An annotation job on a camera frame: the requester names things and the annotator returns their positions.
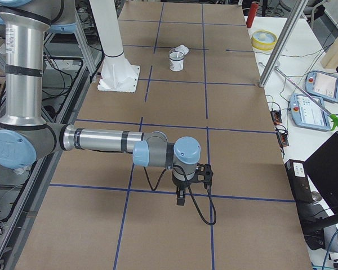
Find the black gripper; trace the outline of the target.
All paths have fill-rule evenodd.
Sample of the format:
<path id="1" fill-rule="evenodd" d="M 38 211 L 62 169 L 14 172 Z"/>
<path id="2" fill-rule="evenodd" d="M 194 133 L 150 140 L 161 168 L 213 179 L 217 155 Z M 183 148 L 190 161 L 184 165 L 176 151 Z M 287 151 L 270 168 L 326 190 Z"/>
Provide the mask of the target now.
<path id="1" fill-rule="evenodd" d="M 176 205 L 185 205 L 185 189 L 189 186 L 188 180 L 181 180 L 173 176 L 173 183 L 176 186 Z"/>

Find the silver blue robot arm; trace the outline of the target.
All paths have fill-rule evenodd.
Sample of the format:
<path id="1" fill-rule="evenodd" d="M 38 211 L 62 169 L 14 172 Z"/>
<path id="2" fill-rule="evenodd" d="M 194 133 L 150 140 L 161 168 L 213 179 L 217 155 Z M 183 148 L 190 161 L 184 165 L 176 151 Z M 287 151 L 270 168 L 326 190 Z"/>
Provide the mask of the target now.
<path id="1" fill-rule="evenodd" d="M 42 118 L 44 35 L 76 30 L 74 1 L 0 1 L 6 34 L 6 111 L 0 118 L 0 165 L 19 169 L 72 149 L 122 152 L 135 165 L 172 170 L 177 204 L 197 182 L 201 147 L 192 137 L 170 143 L 162 132 L 77 128 Z"/>

